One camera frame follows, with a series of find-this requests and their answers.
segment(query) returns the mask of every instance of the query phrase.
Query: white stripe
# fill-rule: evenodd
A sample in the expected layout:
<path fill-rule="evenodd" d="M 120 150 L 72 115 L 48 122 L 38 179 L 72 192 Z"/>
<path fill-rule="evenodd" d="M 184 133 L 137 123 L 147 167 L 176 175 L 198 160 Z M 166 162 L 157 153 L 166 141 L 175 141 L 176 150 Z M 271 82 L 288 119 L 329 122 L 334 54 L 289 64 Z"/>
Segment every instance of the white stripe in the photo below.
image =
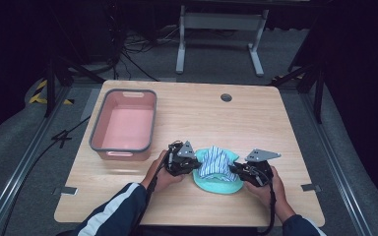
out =
<path fill-rule="evenodd" d="M 111 217 L 121 204 L 130 197 L 139 184 L 133 183 L 125 193 L 116 196 L 103 209 L 103 212 L 97 213 L 88 220 L 88 224 L 79 232 L 79 236 L 96 235 L 101 225 Z"/>
<path fill-rule="evenodd" d="M 327 234 L 325 234 L 320 228 L 318 228 L 318 226 L 315 224 L 314 221 L 312 221 L 311 219 L 305 218 L 305 217 L 303 217 L 303 218 L 308 220 L 315 227 L 315 229 L 318 231 L 320 236 L 327 236 Z"/>

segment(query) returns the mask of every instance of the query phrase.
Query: yellow tape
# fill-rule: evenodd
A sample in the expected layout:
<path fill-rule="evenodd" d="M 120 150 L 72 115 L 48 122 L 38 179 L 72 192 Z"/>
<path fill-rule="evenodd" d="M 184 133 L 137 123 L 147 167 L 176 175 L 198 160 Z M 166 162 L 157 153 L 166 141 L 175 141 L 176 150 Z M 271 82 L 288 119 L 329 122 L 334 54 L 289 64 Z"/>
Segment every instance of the yellow tape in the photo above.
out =
<path fill-rule="evenodd" d="M 47 80 L 42 79 L 41 83 L 39 83 L 38 87 L 36 88 L 35 92 L 33 93 L 32 97 L 30 98 L 30 103 L 47 103 L 47 99 L 40 98 L 39 95 L 41 94 L 44 87 L 47 85 Z M 66 99 L 64 100 L 63 104 L 66 105 L 73 105 L 75 103 L 75 99 Z"/>

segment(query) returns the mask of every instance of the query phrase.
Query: black wire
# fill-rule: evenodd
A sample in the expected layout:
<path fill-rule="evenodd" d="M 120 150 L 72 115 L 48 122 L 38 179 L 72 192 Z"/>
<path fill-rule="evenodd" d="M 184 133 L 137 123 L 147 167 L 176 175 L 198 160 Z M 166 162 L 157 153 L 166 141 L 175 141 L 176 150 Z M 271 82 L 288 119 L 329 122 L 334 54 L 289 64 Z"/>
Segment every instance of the black wire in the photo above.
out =
<path fill-rule="evenodd" d="M 275 191 L 273 189 L 273 182 L 272 182 L 272 178 L 269 178 L 263 171 L 261 170 L 258 170 L 256 169 L 257 172 L 259 172 L 260 174 L 262 174 L 266 180 L 267 180 L 267 183 L 270 187 L 270 223 L 269 223 L 269 226 L 267 227 L 267 229 L 263 232 L 257 232 L 258 235 L 268 235 L 270 233 L 270 231 L 272 231 L 273 229 L 273 226 L 275 224 L 275 214 L 276 214 L 276 210 L 275 210 L 275 206 L 276 206 L 276 195 L 275 195 Z"/>
<path fill-rule="evenodd" d="M 106 72 L 106 71 L 109 71 L 112 67 L 114 67 L 115 65 L 114 64 L 109 64 L 107 66 L 103 66 L 99 69 L 94 69 L 94 70 L 90 70 L 90 72 L 94 73 L 94 74 L 100 74 L 100 73 L 103 73 L 103 72 Z M 78 71 L 68 71 L 71 75 L 73 76 L 76 76 L 76 77 L 86 77 L 87 75 L 83 74 L 83 73 L 80 73 Z"/>
<path fill-rule="evenodd" d="M 170 33 L 164 33 L 164 35 L 162 35 L 162 36 L 158 35 L 157 36 L 157 40 L 166 40 L 166 42 L 157 43 L 157 44 L 149 43 L 147 40 L 144 40 L 144 38 L 141 35 L 139 35 L 139 34 L 136 34 L 136 33 L 129 34 L 128 37 L 132 37 L 132 39 L 126 39 L 126 41 L 129 40 L 128 44 L 130 44 L 130 45 L 128 45 L 128 46 L 133 46 L 132 44 L 137 44 L 139 42 L 143 42 L 143 43 L 141 43 L 142 45 L 141 45 L 141 47 L 139 49 L 132 49 L 132 48 L 129 48 L 127 46 L 125 46 L 125 48 L 126 48 L 127 52 L 133 53 L 133 54 L 137 54 L 137 53 L 141 53 L 141 52 L 148 52 L 148 51 L 150 51 L 151 49 L 153 49 L 155 47 L 163 46 L 165 44 L 170 43 L 176 37 L 176 35 L 177 35 L 178 32 L 179 32 L 179 30 L 177 28 L 177 29 L 174 29 Z"/>
<path fill-rule="evenodd" d="M 128 73 L 128 81 L 131 79 L 131 73 L 128 71 L 127 64 L 123 60 L 120 59 L 120 61 L 124 64 L 125 71 Z"/>
<path fill-rule="evenodd" d="M 22 191 L 23 187 L 24 187 L 24 184 L 26 183 L 26 180 L 28 178 L 28 176 L 30 175 L 30 173 L 32 172 L 33 168 L 35 167 L 35 165 L 38 163 L 38 161 L 44 156 L 44 154 L 50 149 L 52 148 L 55 144 L 57 144 L 57 142 L 59 142 L 60 140 L 64 139 L 64 137 L 66 137 L 70 132 L 74 131 L 76 128 L 78 128 L 80 125 L 82 125 L 83 123 L 85 123 L 86 121 L 88 121 L 89 119 L 91 118 L 91 116 L 89 116 L 88 118 L 86 118 L 85 120 L 83 120 L 82 122 L 80 122 L 77 126 L 75 126 L 74 128 L 72 128 L 71 130 L 65 132 L 65 136 L 60 136 L 60 137 L 57 137 L 57 139 L 52 143 L 50 144 L 36 159 L 35 161 L 33 162 L 33 164 L 30 166 L 29 170 L 27 171 L 27 174 L 26 176 L 24 177 L 24 179 L 22 180 L 21 184 L 20 184 L 20 188 L 18 189 L 17 193 L 15 194 L 15 197 L 14 199 L 12 200 L 12 203 L 10 205 L 10 209 L 9 209 L 9 212 L 8 212 L 8 215 L 7 215 L 7 218 L 5 220 L 5 224 L 3 226 L 3 229 L 2 229 L 2 233 L 1 235 L 4 236 L 5 233 L 6 233 L 6 230 L 8 228 L 8 224 L 9 224 L 9 221 L 11 219 L 11 215 L 12 215 L 12 212 L 14 211 L 14 206 L 15 206 L 15 203 L 17 202 L 17 199 L 18 199 L 18 196 L 20 194 L 20 192 Z"/>
<path fill-rule="evenodd" d="M 168 152 L 164 155 L 163 159 L 161 160 L 160 165 L 157 167 L 157 170 L 155 172 L 155 175 L 152 178 L 152 181 L 150 181 L 149 187 L 147 188 L 146 205 L 144 206 L 144 209 L 142 210 L 142 212 L 140 213 L 136 223 L 134 224 L 134 227 L 130 232 L 130 236 L 136 236 L 137 235 L 137 230 L 138 230 L 138 227 L 140 226 L 140 222 L 143 219 L 144 214 L 146 213 L 150 199 L 152 198 L 152 193 L 155 191 L 156 183 L 158 181 L 158 173 L 164 167 L 164 161 L 170 153 L 171 153 L 171 147 L 169 148 Z"/>
<path fill-rule="evenodd" d="M 154 80 L 154 81 L 157 81 L 159 82 L 158 79 L 152 77 L 151 75 L 149 75 L 147 72 L 145 72 L 139 65 L 137 65 L 131 58 L 129 55 L 127 55 L 126 53 L 124 53 L 123 51 L 121 51 L 121 54 L 124 55 L 131 63 L 133 63 L 138 69 L 140 69 L 141 72 L 143 72 L 146 76 L 148 76 L 150 79 Z"/>
<path fill-rule="evenodd" d="M 118 73 L 116 72 L 116 65 L 113 66 L 113 80 L 116 81 L 118 80 Z"/>

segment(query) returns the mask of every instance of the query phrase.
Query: metal stand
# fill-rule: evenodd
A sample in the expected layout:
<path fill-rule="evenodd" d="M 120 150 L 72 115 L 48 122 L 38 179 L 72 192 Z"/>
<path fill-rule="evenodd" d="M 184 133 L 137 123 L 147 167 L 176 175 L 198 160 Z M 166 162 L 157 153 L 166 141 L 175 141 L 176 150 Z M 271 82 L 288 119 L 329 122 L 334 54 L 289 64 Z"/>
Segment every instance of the metal stand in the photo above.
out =
<path fill-rule="evenodd" d="M 182 74 L 185 62 L 185 29 L 218 29 L 218 30 L 254 30 L 256 37 L 248 44 L 251 60 L 258 77 L 264 72 L 260 63 L 257 48 L 266 24 L 269 10 L 261 15 L 235 15 L 215 13 L 186 13 L 185 6 L 180 9 L 180 43 L 177 52 L 176 73 Z"/>
<path fill-rule="evenodd" d="M 324 66 L 308 65 L 302 68 L 299 68 L 295 71 L 290 72 L 289 74 L 278 77 L 276 80 L 272 81 L 268 86 L 278 87 L 300 75 L 303 74 L 303 78 L 300 83 L 297 85 L 296 89 L 300 93 L 308 93 L 313 85 L 316 83 L 315 87 L 315 99 L 314 99 L 314 115 L 319 124 L 322 124 L 321 120 L 321 105 L 322 105 L 322 95 L 324 89 Z"/>
<path fill-rule="evenodd" d="M 68 71 L 68 68 L 71 67 L 81 73 L 89 77 L 90 79 L 94 80 L 99 84 L 103 84 L 105 79 L 96 75 L 95 73 L 89 71 L 83 66 L 80 66 L 66 58 L 61 56 L 53 56 L 48 65 L 47 65 L 47 110 L 45 111 L 44 117 L 48 117 L 55 107 L 55 80 L 56 78 L 60 82 L 62 87 L 69 87 L 74 82 L 71 73 Z"/>

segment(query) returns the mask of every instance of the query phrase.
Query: sleeve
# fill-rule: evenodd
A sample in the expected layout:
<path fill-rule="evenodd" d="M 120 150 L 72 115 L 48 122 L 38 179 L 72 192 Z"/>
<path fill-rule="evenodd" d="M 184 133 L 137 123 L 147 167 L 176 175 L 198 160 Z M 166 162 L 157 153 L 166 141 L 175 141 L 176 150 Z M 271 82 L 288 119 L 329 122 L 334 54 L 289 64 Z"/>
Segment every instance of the sleeve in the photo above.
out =
<path fill-rule="evenodd" d="M 146 205 L 146 189 L 127 184 L 111 200 L 97 207 L 71 235 L 128 235 Z"/>
<path fill-rule="evenodd" d="M 283 223 L 283 236 L 325 235 L 319 228 L 300 214 L 291 216 Z"/>

